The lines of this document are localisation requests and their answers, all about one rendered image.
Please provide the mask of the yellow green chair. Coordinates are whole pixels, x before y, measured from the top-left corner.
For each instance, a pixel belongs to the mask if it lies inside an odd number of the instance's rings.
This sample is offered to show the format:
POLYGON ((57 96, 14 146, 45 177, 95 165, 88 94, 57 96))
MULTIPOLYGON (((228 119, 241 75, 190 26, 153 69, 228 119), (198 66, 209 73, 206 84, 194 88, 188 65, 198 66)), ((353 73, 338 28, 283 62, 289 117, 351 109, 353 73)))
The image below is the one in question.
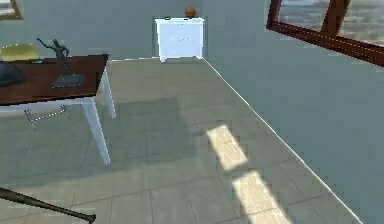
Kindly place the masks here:
POLYGON ((39 59, 39 53, 32 44, 12 44, 4 46, 0 50, 0 58, 3 61, 39 59))

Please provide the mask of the white bedside cabinet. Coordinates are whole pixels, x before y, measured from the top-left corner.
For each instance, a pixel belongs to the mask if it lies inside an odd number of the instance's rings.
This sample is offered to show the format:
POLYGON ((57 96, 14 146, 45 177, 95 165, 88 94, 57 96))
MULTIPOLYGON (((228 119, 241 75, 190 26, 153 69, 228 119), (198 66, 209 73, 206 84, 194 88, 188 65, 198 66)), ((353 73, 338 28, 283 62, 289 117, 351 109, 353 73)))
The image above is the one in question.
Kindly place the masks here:
POLYGON ((161 62, 183 57, 203 58, 203 18, 156 19, 155 22, 161 62))

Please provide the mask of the dark grey figure statue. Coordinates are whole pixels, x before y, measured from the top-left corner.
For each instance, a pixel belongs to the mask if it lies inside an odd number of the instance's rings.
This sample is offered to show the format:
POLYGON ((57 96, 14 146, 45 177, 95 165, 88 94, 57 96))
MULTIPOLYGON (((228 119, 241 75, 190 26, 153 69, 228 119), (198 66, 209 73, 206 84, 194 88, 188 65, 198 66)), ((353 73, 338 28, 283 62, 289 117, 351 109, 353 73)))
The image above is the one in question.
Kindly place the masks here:
POLYGON ((57 64, 60 67, 61 75, 54 82, 53 88, 66 88, 66 87, 79 87, 84 81, 83 74, 76 74, 70 67, 67 60, 69 55, 69 49, 61 45, 57 39, 53 40, 52 45, 45 44, 40 38, 38 41, 47 49, 51 49, 55 52, 57 58, 57 64))

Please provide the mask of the brown top white leg table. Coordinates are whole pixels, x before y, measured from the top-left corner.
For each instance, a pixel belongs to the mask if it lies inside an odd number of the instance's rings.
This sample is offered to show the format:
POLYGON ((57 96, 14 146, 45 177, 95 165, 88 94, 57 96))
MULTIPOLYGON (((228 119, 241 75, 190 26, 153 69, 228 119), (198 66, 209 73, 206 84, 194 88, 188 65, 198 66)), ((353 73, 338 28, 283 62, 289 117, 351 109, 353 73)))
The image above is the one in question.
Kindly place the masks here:
POLYGON ((76 74, 82 74, 84 80, 80 86, 66 88, 53 88, 62 74, 55 58, 41 59, 40 63, 36 60, 14 61, 26 80, 0 87, 0 113, 81 105, 100 156, 104 164, 109 165, 110 155, 95 102, 99 86, 102 85, 111 117, 116 117, 107 72, 108 57, 108 54, 69 57, 70 66, 76 74))

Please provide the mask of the brown framed window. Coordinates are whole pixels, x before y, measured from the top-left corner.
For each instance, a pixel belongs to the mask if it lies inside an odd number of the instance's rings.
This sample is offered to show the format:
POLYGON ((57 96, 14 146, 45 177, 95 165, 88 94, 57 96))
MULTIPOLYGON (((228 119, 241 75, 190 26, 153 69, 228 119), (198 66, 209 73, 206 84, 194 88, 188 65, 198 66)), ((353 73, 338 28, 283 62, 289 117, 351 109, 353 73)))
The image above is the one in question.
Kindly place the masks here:
POLYGON ((330 0, 321 30, 315 31, 281 22, 278 18, 282 0, 270 0, 267 30, 298 39, 361 61, 384 68, 384 46, 378 46, 339 35, 351 0, 330 0))

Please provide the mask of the black baseball bat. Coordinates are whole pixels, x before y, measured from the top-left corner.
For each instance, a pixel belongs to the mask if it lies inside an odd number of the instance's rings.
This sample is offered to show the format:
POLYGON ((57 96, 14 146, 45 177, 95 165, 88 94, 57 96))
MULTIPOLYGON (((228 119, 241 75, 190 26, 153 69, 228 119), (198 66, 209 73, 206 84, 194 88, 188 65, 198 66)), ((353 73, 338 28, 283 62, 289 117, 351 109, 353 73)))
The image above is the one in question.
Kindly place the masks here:
POLYGON ((93 224, 96 220, 95 214, 87 215, 87 214, 79 213, 79 212, 72 211, 72 210, 69 210, 66 208, 58 207, 58 206, 46 203, 44 201, 38 200, 36 198, 30 197, 30 196, 27 196, 27 195, 24 195, 24 194, 21 194, 21 193, 18 193, 18 192, 9 190, 9 189, 5 189, 2 187, 0 187, 0 199, 8 200, 8 201, 19 203, 19 204, 29 205, 29 206, 33 206, 33 207, 38 207, 38 208, 42 208, 42 209, 46 209, 46 210, 51 210, 51 211, 55 211, 55 212, 59 212, 59 213, 66 214, 66 215, 69 215, 72 217, 83 219, 83 220, 87 221, 88 224, 93 224))

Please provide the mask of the dark grey dome object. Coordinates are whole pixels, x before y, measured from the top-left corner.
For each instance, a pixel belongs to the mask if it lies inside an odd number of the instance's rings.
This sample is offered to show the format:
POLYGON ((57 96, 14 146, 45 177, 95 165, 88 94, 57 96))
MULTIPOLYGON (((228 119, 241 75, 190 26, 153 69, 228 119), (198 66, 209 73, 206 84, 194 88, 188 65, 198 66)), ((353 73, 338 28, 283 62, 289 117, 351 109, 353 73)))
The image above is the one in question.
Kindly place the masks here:
POLYGON ((0 87, 20 84, 26 81, 24 72, 13 63, 0 64, 0 87))

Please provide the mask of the gold framed wall picture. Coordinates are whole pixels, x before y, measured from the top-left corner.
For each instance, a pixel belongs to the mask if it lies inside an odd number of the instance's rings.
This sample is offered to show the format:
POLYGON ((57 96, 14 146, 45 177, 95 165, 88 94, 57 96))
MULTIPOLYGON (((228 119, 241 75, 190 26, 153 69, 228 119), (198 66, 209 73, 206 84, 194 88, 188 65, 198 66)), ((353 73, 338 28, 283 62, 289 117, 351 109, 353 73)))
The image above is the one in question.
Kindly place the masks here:
POLYGON ((0 0, 0 21, 22 19, 16 0, 0 0))

